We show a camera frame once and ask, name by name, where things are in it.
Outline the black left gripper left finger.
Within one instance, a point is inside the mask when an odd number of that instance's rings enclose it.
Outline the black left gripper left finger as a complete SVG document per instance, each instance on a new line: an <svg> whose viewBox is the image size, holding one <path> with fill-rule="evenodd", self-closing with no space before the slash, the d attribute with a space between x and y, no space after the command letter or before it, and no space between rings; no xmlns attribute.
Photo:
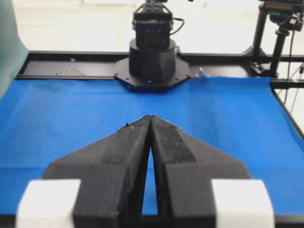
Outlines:
<svg viewBox="0 0 304 228"><path fill-rule="evenodd" d="M73 211L77 228L117 228L143 208L151 116L49 164L46 180L80 179Z"/></svg>

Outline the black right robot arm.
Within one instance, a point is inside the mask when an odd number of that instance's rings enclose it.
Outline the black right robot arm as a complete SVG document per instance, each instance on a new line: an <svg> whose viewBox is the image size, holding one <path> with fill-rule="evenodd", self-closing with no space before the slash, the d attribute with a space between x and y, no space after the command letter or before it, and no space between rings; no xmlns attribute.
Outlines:
<svg viewBox="0 0 304 228"><path fill-rule="evenodd" d="M135 38L129 56L115 65L114 77L134 88L168 88L190 78L190 67L178 58L173 35L176 18L163 0L147 0L133 12Z"/></svg>

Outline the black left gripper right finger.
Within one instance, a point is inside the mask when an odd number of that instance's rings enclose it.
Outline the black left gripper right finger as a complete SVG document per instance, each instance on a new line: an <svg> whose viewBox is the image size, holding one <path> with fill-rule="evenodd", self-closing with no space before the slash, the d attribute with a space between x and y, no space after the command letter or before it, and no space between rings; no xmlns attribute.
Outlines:
<svg viewBox="0 0 304 228"><path fill-rule="evenodd" d="M171 228L214 228L211 179L250 179L244 163L155 115L151 134L159 214Z"/></svg>

